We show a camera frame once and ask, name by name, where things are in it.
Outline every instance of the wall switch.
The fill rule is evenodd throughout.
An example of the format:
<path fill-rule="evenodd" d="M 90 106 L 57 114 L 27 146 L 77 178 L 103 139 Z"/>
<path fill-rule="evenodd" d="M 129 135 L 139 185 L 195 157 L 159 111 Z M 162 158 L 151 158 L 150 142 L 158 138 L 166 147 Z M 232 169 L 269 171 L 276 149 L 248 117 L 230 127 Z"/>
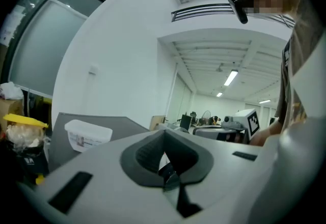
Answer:
<path fill-rule="evenodd" d="M 90 70 L 88 71 L 88 73 L 96 75 L 97 72 L 98 72 L 98 66 L 96 64 L 91 64 Z"/>

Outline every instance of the person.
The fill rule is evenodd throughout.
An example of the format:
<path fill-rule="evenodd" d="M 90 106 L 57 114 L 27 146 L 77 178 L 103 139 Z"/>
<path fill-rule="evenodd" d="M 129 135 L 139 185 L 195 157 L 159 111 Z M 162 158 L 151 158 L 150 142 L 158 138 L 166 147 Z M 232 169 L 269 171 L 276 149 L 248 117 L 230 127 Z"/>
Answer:
<path fill-rule="evenodd" d="M 218 118 L 217 116 L 213 116 L 211 118 L 209 118 L 208 120 L 208 124 L 209 125 L 216 125 L 218 123 L 218 121 L 220 121 L 221 119 Z"/>
<path fill-rule="evenodd" d="M 295 21 L 292 35 L 282 53 L 280 96 L 275 114 L 278 120 L 257 132 L 250 142 L 251 145 L 263 146 L 268 137 L 280 134 L 291 124 L 303 122 L 307 117 L 290 82 L 316 47 L 323 27 L 309 0 L 238 1 L 247 12 L 288 14 Z"/>

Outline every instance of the container label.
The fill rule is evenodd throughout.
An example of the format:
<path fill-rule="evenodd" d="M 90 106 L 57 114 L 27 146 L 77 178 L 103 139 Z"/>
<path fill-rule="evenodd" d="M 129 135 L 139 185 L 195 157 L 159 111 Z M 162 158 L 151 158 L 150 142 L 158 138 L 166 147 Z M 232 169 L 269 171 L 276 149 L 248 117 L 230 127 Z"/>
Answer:
<path fill-rule="evenodd" d="M 86 149 L 95 147 L 97 145 L 102 144 L 103 142 L 92 140 L 83 136 L 80 136 L 78 134 L 74 134 L 70 132 L 69 138 L 71 141 L 75 142 L 78 146 L 84 147 Z"/>

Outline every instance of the cardboard box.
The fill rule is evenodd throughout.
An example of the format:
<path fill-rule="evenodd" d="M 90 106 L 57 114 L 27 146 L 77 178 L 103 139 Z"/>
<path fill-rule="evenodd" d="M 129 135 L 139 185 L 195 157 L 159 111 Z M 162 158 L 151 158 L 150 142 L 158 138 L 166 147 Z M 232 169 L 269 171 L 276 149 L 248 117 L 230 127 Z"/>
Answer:
<path fill-rule="evenodd" d="M 22 99 L 20 100 L 5 100 L 0 98 L 0 126 L 1 132 L 7 130 L 8 122 L 4 120 L 7 114 L 23 115 Z"/>

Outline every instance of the shirt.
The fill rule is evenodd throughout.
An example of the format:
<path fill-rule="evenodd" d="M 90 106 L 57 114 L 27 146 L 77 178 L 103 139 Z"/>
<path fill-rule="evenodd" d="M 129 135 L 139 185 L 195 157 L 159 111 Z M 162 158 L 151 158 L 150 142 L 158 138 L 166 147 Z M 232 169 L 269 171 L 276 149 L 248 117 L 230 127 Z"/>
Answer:
<path fill-rule="evenodd" d="M 282 131 L 293 123 L 303 122 L 307 117 L 289 79 L 309 58 L 323 32 L 322 23 L 309 0 L 299 0 L 296 16 L 292 35 L 282 54 L 280 99 L 275 113 L 283 124 Z"/>

